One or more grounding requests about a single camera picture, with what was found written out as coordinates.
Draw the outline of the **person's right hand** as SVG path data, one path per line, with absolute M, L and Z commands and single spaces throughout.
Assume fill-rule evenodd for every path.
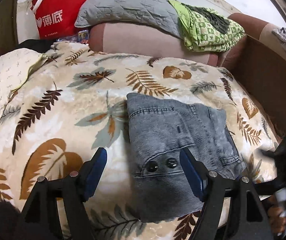
M 268 202 L 272 204 L 272 207 L 268 209 L 268 217 L 272 233 L 274 235 L 278 235 L 279 233 L 283 233 L 286 228 L 286 217 L 281 216 L 284 209 L 277 204 L 277 200 L 274 195 L 268 198 Z

